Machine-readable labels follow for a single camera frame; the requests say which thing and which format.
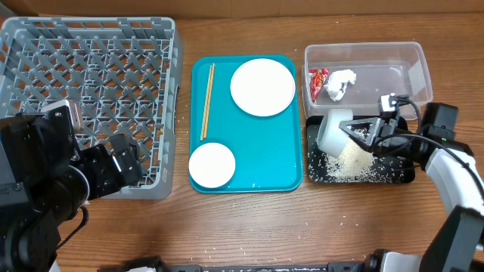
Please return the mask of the grey bowl of rice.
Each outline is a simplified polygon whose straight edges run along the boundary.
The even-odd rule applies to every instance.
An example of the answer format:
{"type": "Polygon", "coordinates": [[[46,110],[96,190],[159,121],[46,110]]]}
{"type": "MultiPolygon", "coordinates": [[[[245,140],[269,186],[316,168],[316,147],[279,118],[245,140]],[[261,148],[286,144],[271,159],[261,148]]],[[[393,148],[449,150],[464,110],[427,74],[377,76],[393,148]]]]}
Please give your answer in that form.
{"type": "Polygon", "coordinates": [[[344,150],[349,136],[340,128],[343,121],[352,121],[350,109],[332,109],[323,117],[317,136],[317,147],[327,155],[338,157],[344,150]]]}

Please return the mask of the white tissue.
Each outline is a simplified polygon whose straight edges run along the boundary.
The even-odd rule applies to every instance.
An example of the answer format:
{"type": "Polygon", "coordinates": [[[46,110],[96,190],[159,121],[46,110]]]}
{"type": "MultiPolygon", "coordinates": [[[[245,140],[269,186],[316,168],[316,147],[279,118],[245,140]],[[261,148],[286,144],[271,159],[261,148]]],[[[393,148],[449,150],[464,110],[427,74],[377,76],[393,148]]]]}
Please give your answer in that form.
{"type": "Polygon", "coordinates": [[[346,93],[348,84],[354,85],[356,73],[351,70],[339,70],[331,73],[324,88],[332,101],[340,101],[346,93]]]}

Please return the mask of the red snack wrapper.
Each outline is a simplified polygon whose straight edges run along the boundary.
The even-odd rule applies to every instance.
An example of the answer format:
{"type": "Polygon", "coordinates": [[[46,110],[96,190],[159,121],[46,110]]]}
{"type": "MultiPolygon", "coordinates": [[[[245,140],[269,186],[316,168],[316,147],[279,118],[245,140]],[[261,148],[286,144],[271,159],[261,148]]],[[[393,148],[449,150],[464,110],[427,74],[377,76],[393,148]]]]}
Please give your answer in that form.
{"type": "Polygon", "coordinates": [[[311,100],[315,104],[318,98],[318,94],[320,93],[321,88],[323,87],[324,82],[329,76],[328,69],[310,69],[310,95],[311,100]]]}

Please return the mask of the large white plate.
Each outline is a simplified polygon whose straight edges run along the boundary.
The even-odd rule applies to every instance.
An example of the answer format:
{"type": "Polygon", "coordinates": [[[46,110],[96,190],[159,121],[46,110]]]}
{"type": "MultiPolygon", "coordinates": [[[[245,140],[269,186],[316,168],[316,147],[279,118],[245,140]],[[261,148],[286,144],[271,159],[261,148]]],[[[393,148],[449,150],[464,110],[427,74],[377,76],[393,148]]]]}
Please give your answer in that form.
{"type": "Polygon", "coordinates": [[[258,58],[240,65],[231,77],[233,101],[252,116],[283,112],[293,101],[296,83],[288,68],[276,60],[258,58]]]}

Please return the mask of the wooden chopstick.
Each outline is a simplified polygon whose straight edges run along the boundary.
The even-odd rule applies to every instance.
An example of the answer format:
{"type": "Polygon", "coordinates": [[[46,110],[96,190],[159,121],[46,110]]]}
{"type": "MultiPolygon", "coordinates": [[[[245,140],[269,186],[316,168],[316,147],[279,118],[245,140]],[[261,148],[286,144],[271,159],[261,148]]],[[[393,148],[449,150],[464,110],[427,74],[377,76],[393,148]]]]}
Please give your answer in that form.
{"type": "Polygon", "coordinates": [[[206,130],[207,130],[207,123],[208,123],[208,108],[209,108],[209,97],[210,97],[210,92],[212,89],[212,84],[213,84],[213,73],[215,69],[215,64],[212,63],[210,65],[209,69],[209,75],[208,75],[208,81],[207,81],[207,87],[206,87],[206,97],[205,97],[205,103],[204,103],[204,109],[203,109],[203,120],[202,120],[202,128],[201,128],[201,135],[200,135],[200,141],[203,141],[206,137],[206,130]]]}
{"type": "Polygon", "coordinates": [[[209,108],[208,108],[208,110],[210,109],[212,89],[211,89],[210,97],[209,97],[209,108]]]}

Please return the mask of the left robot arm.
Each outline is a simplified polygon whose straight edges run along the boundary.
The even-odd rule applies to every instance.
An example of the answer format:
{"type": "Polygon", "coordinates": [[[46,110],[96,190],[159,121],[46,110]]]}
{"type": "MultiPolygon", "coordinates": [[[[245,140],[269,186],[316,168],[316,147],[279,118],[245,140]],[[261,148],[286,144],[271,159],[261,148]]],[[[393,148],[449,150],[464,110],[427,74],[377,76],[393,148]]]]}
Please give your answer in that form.
{"type": "Polygon", "coordinates": [[[70,114],[18,114],[1,120],[1,269],[48,271],[62,238],[59,226],[82,214],[86,203],[137,183],[139,150],[124,134],[80,149],[70,114]]]}

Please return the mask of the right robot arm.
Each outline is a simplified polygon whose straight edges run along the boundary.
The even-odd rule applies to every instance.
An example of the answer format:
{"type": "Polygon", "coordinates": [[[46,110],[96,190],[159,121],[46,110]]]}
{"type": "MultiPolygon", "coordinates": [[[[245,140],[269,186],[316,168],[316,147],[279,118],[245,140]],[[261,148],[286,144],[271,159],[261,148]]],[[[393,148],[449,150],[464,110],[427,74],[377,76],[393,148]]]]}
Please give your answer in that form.
{"type": "Polygon", "coordinates": [[[342,121],[339,127],[363,150],[418,164],[435,184],[447,212],[445,223],[422,255],[378,249],[366,271],[481,271],[483,180],[467,144],[455,140],[458,108],[429,103],[415,133],[398,128],[396,108],[380,116],[342,121]]]}

